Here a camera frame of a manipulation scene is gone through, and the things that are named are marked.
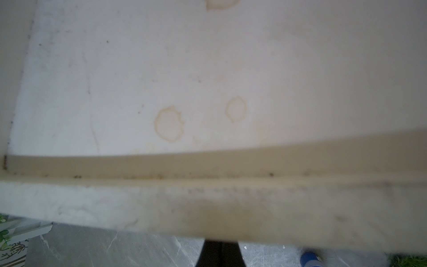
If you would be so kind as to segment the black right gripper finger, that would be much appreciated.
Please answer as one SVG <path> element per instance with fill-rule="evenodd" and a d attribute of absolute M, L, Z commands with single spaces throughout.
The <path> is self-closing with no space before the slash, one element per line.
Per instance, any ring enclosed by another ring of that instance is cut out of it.
<path fill-rule="evenodd" d="M 239 243 L 205 240 L 195 267 L 246 267 Z"/>

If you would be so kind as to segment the white three-drawer cabinet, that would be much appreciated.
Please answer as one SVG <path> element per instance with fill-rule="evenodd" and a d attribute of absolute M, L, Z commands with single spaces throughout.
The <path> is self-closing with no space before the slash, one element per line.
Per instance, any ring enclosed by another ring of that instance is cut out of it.
<path fill-rule="evenodd" d="M 425 1 L 2 1 L 1 212 L 427 251 Z"/>

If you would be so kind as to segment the blue paint can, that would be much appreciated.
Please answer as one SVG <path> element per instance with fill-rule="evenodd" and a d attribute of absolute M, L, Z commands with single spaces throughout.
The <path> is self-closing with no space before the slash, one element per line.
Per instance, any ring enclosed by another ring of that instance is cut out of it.
<path fill-rule="evenodd" d="M 324 267 L 324 263 L 317 253 L 306 251 L 300 257 L 301 267 Z"/>

